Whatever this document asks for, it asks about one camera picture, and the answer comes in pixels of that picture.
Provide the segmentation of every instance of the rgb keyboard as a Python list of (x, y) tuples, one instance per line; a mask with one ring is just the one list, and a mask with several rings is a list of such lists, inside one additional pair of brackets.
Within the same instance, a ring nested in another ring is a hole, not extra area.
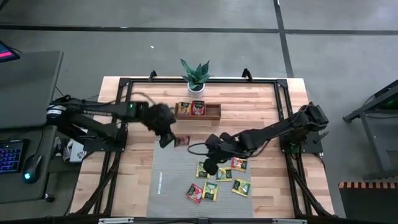
[(27, 139), (0, 141), (0, 174), (20, 172)]

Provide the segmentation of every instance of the concrete floor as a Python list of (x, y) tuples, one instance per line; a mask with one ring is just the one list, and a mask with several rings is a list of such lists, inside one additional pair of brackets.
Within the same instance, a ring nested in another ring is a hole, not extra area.
[[(398, 2), (279, 0), (286, 29), (396, 30)], [(73, 26), (278, 28), (272, 0), (12, 0), (0, 22)], [(345, 216), (338, 183), (377, 171), (360, 121), (341, 117), (393, 82), (397, 35), (287, 35), (294, 77), (330, 120), (322, 141), (335, 213)], [(183, 74), (179, 58), (211, 60), (216, 76), (287, 77), (279, 34), (178, 32), (54, 32), (0, 30), (0, 39), (24, 52), (65, 52), (58, 87), (79, 98), (97, 94), (103, 76)], [(58, 185), (58, 190), (69, 190)], [(49, 207), (63, 215), (69, 199)], [(31, 213), (33, 217), (45, 212)]]

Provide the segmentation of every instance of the wooden tabletop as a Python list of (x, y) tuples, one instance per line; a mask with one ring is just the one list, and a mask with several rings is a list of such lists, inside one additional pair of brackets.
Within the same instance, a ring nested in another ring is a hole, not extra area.
[[(98, 101), (107, 102), (116, 98), (119, 78), (104, 77)], [(287, 80), (293, 111), (296, 112), (302, 105), (308, 103), (304, 81), (301, 78)], [(163, 102), (169, 106), (174, 106), (179, 101), (192, 101), (187, 96), (186, 83), (135, 83), (133, 91), (144, 92), (156, 103)], [(281, 97), (285, 109), (283, 94)], [(145, 100), (139, 95), (133, 95), (132, 99)], [(193, 141), (204, 141), (211, 133), (235, 134), (245, 129), (263, 128), (279, 121), (272, 85), (207, 83), (202, 100), (207, 103), (221, 103), (221, 120), (219, 122), (177, 121), (172, 125), (175, 134), (189, 134)], [(110, 118), (100, 116), (96, 119), (104, 123), (111, 121)], [(119, 166), (112, 216), (146, 216), (156, 139), (154, 133), (148, 132), (143, 124), (129, 124), (129, 137)], [(103, 158), (103, 152), (95, 152), (83, 161), (71, 212), (81, 208), (97, 187)], [(302, 158), (309, 189), (324, 208), (333, 213), (322, 163), (312, 154), (303, 154)], [(249, 162), (253, 217), (293, 217), (286, 161), (280, 152), (279, 140), (273, 139), (260, 156), (251, 158)], [(304, 213), (302, 193), (300, 188), (297, 188), (300, 208)], [(103, 207), (106, 204), (107, 194), (108, 188), (104, 191)]]

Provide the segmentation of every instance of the gray cloth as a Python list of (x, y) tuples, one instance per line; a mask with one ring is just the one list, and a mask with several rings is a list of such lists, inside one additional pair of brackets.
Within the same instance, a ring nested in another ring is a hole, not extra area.
[[(152, 165), (152, 180), (148, 200), (148, 217), (167, 218), (252, 218), (251, 190), (245, 197), (232, 192), (233, 181), (216, 182), (215, 176), (210, 179), (196, 178), (198, 161), (205, 161), (205, 156), (196, 156), (187, 152), (187, 146), (174, 148), (170, 143), (162, 149), (155, 142), (154, 161)], [(231, 165), (231, 161), (219, 164), (220, 167)], [(246, 172), (232, 170), (233, 180), (240, 178), (250, 181), (250, 163)], [(191, 184), (203, 188), (205, 181), (218, 184), (218, 194), (215, 202), (203, 198), (196, 204), (185, 196)]]

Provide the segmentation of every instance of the green packet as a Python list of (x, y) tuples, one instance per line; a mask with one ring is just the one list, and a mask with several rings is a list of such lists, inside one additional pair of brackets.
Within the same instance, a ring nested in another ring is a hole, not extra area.
[(232, 181), (232, 169), (230, 167), (218, 168), (216, 181)]
[(237, 178), (232, 186), (232, 192), (247, 197), (249, 195), (250, 186), (250, 182)]
[(198, 162), (197, 165), (197, 177), (200, 178), (210, 178), (210, 174), (208, 174), (203, 168), (203, 162)]
[(217, 191), (218, 191), (218, 184), (212, 184), (206, 181), (205, 187), (203, 188), (202, 197), (210, 199), (215, 202), (217, 199)]

